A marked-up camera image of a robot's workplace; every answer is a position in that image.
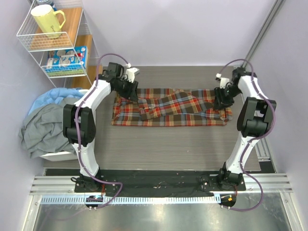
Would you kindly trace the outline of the plaid flannel shirt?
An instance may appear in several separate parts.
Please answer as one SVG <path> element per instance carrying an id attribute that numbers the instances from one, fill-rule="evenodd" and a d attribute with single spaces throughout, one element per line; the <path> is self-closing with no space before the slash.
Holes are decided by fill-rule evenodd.
<path id="1" fill-rule="evenodd" d="M 231 108 L 214 109 L 213 90 L 137 89 L 137 96 L 134 102 L 116 95 L 113 126 L 225 126 L 233 119 Z"/>

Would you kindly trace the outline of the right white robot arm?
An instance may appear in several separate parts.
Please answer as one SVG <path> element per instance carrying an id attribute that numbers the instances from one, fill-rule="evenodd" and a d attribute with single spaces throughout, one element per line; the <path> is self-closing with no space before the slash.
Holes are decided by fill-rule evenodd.
<path id="1" fill-rule="evenodd" d="M 247 72 L 245 68 L 235 68 L 231 79 L 217 73 L 216 80 L 219 81 L 219 87 L 214 89 L 214 109 L 231 107 L 237 95 L 242 95 L 244 99 L 237 119 L 238 139 L 216 177 L 218 186 L 229 191 L 243 183 L 244 167 L 251 151 L 258 141 L 272 130 L 277 104 L 265 96 L 257 76 L 252 71 Z"/>

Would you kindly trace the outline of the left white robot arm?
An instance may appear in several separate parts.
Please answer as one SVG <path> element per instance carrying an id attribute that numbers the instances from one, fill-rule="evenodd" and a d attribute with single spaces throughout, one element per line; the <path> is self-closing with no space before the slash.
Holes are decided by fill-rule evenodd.
<path id="1" fill-rule="evenodd" d="M 97 72 L 93 85 L 80 100 L 64 106 L 63 135 L 73 145 L 80 165 L 79 177 L 71 179 L 76 192 L 97 192 L 102 188 L 104 182 L 94 153 L 96 109 L 113 91 L 137 101 L 138 73 L 139 69 L 130 64 L 109 63 L 107 69 Z"/>

